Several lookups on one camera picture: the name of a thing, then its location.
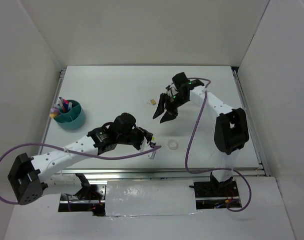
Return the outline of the orange highlighter marker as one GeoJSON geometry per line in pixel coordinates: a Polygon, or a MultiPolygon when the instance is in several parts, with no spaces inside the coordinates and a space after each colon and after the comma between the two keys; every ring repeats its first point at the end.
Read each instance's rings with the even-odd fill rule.
{"type": "Polygon", "coordinates": [[[54,119],[56,118],[57,116],[59,116],[60,114],[58,112],[54,112],[54,113],[51,113],[50,114],[50,118],[54,119]]]}

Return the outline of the clear capped pen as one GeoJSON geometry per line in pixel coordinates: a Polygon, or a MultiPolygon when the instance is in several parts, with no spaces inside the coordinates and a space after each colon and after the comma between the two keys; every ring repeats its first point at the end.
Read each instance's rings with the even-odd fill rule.
{"type": "Polygon", "coordinates": [[[58,99],[58,105],[60,106],[60,107],[64,107],[64,100],[63,100],[63,98],[62,97],[59,97],[59,99],[58,99]]]}

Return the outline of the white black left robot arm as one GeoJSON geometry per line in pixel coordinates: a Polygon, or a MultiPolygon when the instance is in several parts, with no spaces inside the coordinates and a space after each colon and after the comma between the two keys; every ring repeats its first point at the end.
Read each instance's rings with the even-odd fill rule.
{"type": "Polygon", "coordinates": [[[8,174],[8,179],[19,205],[27,205],[39,199],[53,183],[52,176],[88,158],[102,159],[117,145],[133,146],[141,156],[156,150],[153,133],[136,126],[136,119],[122,113],[87,133],[65,147],[53,147],[52,152],[28,156],[18,155],[8,174]]]}

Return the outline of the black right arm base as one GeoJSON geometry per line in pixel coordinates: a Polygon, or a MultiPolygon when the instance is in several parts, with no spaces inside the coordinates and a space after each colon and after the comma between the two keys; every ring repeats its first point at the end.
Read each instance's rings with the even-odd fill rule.
{"type": "Polygon", "coordinates": [[[214,188],[210,181],[195,181],[189,185],[189,188],[194,190],[196,200],[223,200],[239,197],[236,181],[221,189],[214,188]]]}

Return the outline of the blue gel pen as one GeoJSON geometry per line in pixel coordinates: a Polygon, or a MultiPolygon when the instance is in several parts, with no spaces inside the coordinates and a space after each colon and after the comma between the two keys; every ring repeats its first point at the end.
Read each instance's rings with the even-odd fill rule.
{"type": "Polygon", "coordinates": [[[65,108],[66,108],[66,112],[68,112],[69,111],[69,105],[66,105],[66,104],[64,104],[65,105],[65,108]]]}

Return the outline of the lilac highlighter marker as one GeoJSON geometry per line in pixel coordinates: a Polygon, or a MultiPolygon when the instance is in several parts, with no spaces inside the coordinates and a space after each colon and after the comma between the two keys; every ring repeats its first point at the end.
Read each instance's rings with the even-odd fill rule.
{"type": "Polygon", "coordinates": [[[58,113],[59,114],[60,113],[60,109],[56,108],[56,107],[53,107],[53,108],[50,109],[50,112],[51,113],[58,113]]]}

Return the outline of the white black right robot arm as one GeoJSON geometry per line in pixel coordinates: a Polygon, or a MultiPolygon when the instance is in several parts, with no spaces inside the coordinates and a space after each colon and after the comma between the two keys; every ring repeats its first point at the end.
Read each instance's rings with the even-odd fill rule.
{"type": "Polygon", "coordinates": [[[200,114],[208,113],[215,120],[214,143],[218,149],[219,167],[210,173],[210,190],[221,196],[232,182],[236,158],[249,140],[246,113],[242,108],[232,108],[214,94],[208,86],[210,80],[187,77],[184,72],[172,78],[172,84],[159,98],[153,118],[160,117],[161,123],[172,121],[178,116],[178,108],[187,102],[200,107],[200,114]]]}

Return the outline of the clear tape roll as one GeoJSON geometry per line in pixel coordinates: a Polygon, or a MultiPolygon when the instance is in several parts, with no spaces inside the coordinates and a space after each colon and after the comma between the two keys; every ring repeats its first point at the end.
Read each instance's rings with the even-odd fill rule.
{"type": "Polygon", "coordinates": [[[170,139],[168,142],[167,142],[167,147],[170,149],[170,150],[176,150],[178,149],[179,147],[179,144],[178,142],[175,140],[175,139],[170,139]]]}

